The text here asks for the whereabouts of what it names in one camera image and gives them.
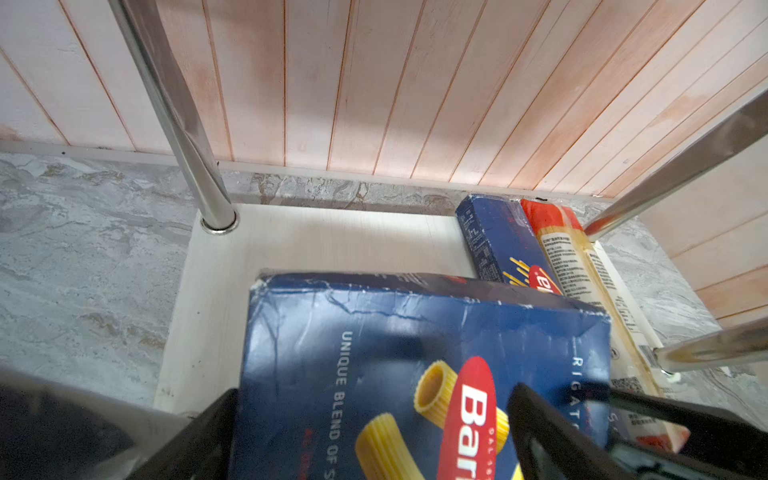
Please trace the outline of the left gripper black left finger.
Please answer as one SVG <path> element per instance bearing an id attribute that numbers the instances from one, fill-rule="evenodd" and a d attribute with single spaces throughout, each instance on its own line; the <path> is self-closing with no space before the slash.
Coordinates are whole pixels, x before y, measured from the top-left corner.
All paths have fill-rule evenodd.
<path id="1" fill-rule="evenodd" d="M 127 479 L 227 479 L 237 400 L 227 390 Z"/>

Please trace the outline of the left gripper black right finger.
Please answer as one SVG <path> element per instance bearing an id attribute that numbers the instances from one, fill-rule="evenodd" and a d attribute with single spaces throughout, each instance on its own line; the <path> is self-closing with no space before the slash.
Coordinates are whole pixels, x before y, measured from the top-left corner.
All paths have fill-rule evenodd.
<path id="1" fill-rule="evenodd" d="M 507 413 L 524 479 L 634 477 L 527 385 L 513 388 Z"/>

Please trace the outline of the red spaghetti bag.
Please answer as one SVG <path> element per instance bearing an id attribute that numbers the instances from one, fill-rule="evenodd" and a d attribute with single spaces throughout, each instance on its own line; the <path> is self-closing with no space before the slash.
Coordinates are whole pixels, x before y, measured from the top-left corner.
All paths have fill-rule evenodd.
<path id="1" fill-rule="evenodd" d="M 604 309 L 611 317 L 611 386 L 662 397 L 664 378 L 648 357 L 651 345 L 575 213 L 568 207 L 530 200 L 521 205 L 562 292 Z"/>

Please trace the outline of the blue Barilla pasta box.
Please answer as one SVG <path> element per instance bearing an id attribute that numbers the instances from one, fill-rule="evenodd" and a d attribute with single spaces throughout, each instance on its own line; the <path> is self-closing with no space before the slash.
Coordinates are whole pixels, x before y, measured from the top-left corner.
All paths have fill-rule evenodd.
<path id="1" fill-rule="evenodd" d="M 250 290 L 233 479 L 518 479 L 524 384 L 604 445 L 603 310 L 433 274 L 263 274 Z"/>

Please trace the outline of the narrow blue Barilla spaghetti box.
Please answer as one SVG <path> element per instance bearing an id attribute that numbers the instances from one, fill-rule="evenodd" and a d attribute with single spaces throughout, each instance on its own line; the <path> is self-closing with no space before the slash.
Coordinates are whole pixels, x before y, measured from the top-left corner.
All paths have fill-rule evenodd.
<path id="1" fill-rule="evenodd" d="M 456 217 L 480 279 L 562 293 L 518 200 L 470 194 Z"/>

